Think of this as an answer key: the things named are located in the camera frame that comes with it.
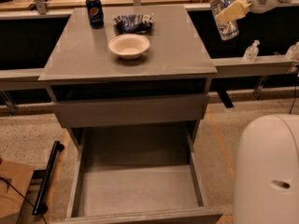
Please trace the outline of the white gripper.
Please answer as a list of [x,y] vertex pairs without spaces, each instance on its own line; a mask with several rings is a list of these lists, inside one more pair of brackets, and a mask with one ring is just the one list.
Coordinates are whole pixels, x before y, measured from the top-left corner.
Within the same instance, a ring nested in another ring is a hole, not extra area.
[[280,5],[278,0],[235,0],[231,5],[222,10],[216,17],[217,23],[226,23],[243,19],[249,11],[265,13]]

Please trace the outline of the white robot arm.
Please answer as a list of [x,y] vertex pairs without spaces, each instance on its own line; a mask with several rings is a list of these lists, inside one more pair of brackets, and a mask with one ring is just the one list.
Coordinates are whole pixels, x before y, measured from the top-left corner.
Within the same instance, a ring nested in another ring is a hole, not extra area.
[[[291,0],[232,0],[215,18],[236,21]],[[235,164],[234,224],[299,224],[299,116],[252,121],[241,135]]]

